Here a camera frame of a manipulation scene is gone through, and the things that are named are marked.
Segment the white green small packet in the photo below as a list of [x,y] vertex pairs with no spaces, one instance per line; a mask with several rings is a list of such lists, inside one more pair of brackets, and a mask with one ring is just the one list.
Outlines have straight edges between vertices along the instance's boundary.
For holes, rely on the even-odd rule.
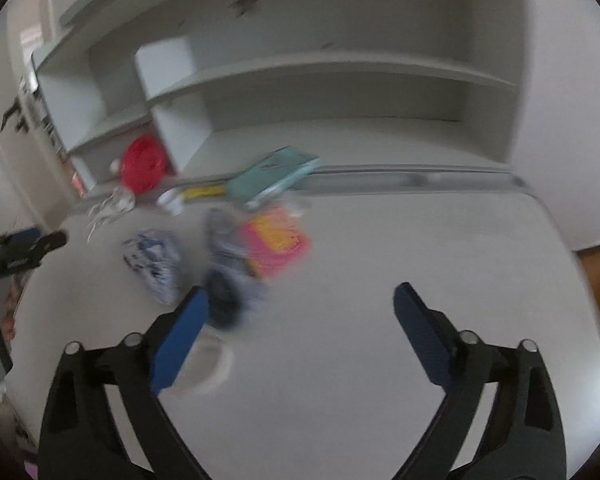
[[181,291],[181,252],[174,236],[163,230],[141,230],[121,244],[126,265],[166,306],[178,302]]

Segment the pink yellow wrapper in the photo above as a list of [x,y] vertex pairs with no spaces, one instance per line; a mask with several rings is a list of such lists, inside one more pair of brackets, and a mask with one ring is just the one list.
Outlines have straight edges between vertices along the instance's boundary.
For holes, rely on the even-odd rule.
[[312,240],[284,206],[273,206],[238,226],[247,260],[258,278],[272,278],[310,250]]

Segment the red plastic lid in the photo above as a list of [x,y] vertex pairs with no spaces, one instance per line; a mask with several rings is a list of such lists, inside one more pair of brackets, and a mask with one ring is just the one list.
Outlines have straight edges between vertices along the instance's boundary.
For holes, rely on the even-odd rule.
[[153,190],[163,179],[168,158],[161,143],[151,134],[141,134],[124,151],[120,174],[125,188],[134,195]]

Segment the white plastic lid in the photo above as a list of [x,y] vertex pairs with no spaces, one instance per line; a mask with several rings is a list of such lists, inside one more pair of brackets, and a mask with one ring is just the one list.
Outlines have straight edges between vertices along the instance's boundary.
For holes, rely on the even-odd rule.
[[184,193],[180,188],[170,188],[170,190],[167,190],[158,197],[156,205],[165,214],[176,217],[184,211]]

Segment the white door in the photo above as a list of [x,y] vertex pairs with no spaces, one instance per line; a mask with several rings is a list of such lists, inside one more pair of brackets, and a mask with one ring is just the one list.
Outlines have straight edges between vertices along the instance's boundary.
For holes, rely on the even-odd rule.
[[24,56],[39,24],[40,0],[8,0],[0,11],[0,163],[33,222],[52,230],[68,217],[76,194],[28,93]]

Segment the white drawer knob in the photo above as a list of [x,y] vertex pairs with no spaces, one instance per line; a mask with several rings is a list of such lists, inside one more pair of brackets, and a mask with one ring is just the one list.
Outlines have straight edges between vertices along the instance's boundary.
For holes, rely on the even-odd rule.
[[115,159],[110,164],[110,171],[113,174],[117,174],[120,171],[121,162],[119,159]]

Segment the teal booklet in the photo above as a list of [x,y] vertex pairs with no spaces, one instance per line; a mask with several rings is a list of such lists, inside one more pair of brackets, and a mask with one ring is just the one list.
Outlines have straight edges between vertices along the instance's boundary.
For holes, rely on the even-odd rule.
[[314,154],[285,146],[228,180],[225,193],[246,211],[256,211],[312,174],[321,163]]

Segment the grey desk shelf unit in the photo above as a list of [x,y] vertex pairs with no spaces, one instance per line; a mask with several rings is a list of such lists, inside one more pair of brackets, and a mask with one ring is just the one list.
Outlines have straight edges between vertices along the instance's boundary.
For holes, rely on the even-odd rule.
[[180,177],[291,145],[329,167],[502,171],[524,0],[44,0],[50,119],[97,188],[143,128]]

